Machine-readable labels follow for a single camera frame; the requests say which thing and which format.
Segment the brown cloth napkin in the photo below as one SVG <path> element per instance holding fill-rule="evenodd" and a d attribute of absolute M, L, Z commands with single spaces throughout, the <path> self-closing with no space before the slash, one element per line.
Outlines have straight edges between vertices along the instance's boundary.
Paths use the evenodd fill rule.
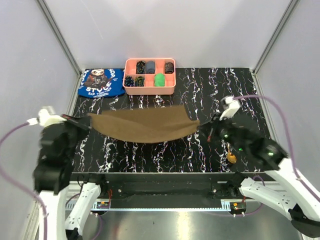
<path fill-rule="evenodd" d="M 154 108 L 106 110 L 88 114 L 92 127 L 116 140 L 154 144 L 177 140 L 197 131 L 199 120 L 192 120 L 183 105 Z"/>

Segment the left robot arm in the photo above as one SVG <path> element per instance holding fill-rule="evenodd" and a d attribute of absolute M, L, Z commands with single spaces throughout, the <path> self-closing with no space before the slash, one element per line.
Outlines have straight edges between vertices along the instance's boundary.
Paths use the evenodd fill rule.
<path fill-rule="evenodd" d="M 103 177 L 90 178 L 84 182 L 75 206 L 66 216 L 75 149 L 92 129 L 92 118 L 51 115 L 43 109 L 38 123 L 43 130 L 33 179 L 34 190 L 40 197 L 39 233 L 45 240 L 81 240 L 94 202 L 108 193 Z"/>

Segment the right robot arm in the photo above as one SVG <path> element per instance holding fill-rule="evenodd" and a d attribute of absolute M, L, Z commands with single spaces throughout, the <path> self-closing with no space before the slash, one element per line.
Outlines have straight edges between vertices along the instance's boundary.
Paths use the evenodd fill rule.
<path fill-rule="evenodd" d="M 263 137 L 241 115 L 224 120 L 214 117 L 198 129 L 208 139 L 220 139 L 242 150 L 286 191 L 278 193 L 236 172 L 227 185 L 230 197 L 243 195 L 259 201 L 285 216 L 301 234 L 319 238 L 320 192 L 294 167 L 294 161 L 277 142 Z"/>

